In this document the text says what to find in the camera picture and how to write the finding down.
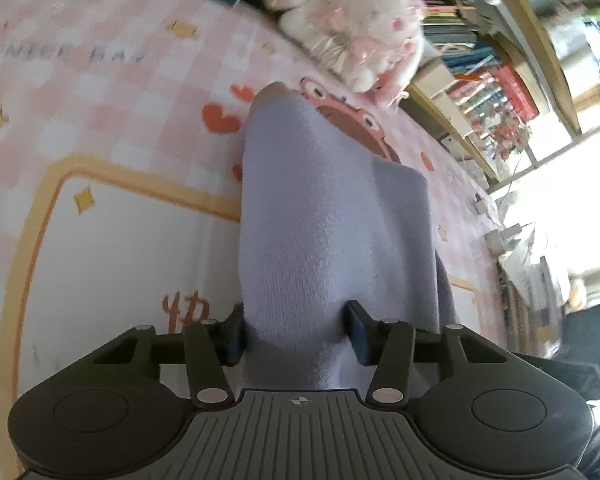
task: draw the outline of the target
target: gingham pattern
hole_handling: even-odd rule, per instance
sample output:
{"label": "gingham pattern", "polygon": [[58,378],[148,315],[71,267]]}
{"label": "gingham pattern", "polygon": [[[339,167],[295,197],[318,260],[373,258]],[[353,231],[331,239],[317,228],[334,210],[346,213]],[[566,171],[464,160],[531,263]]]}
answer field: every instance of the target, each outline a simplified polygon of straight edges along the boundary
{"label": "gingham pattern", "polygon": [[[196,37],[168,32],[173,20],[195,25]],[[403,163],[429,179],[434,234],[442,226],[447,235],[436,238],[440,255],[450,274],[478,289],[482,330],[503,344],[482,238],[493,224],[472,212],[477,186],[409,117],[351,95],[268,18],[209,0],[0,0],[0,107],[8,116],[0,131],[0,310],[16,242],[52,161],[90,153],[238,199],[232,165],[243,140],[208,133],[203,105],[245,118],[248,104],[231,94],[232,84],[257,91],[281,80],[298,88],[304,76],[373,113]]]}

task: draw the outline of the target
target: purple cloth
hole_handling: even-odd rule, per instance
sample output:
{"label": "purple cloth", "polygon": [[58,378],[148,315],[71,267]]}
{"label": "purple cloth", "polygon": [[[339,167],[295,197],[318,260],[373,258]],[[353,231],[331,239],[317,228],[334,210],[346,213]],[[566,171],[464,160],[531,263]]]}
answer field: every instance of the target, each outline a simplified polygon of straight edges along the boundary
{"label": "purple cloth", "polygon": [[433,332],[455,321],[427,181],[373,155],[301,98],[264,105],[245,132],[242,386],[364,395],[373,369],[357,363],[344,333],[347,300]]}

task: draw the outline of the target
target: circular logo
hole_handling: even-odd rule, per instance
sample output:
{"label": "circular logo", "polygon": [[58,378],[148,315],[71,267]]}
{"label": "circular logo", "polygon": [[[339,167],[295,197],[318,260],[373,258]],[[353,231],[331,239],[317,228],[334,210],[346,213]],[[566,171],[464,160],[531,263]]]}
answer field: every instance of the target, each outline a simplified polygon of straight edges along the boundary
{"label": "circular logo", "polygon": [[291,399],[291,402],[294,403],[296,406],[304,406],[306,403],[309,402],[309,399],[303,396],[297,396]]}

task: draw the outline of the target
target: plush toy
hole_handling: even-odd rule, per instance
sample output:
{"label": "plush toy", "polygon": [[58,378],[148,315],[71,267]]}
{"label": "plush toy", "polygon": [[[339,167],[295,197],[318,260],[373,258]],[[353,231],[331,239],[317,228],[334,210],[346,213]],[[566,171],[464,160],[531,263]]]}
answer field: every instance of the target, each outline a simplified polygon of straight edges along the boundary
{"label": "plush toy", "polygon": [[381,107],[415,74],[424,37],[422,0],[264,0],[287,10],[280,28],[355,92]]}

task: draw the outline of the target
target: table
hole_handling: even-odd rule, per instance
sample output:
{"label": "table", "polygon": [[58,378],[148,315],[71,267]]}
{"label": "table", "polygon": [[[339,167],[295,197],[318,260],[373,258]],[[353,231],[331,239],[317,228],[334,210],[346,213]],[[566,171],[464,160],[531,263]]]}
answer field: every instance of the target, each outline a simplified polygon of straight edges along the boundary
{"label": "table", "polygon": [[177,332],[240,300],[240,125],[263,86],[305,77],[371,113],[427,177],[462,309],[504,345],[484,193],[273,22],[210,0],[0,0],[0,478],[17,473],[19,394],[133,325]]}

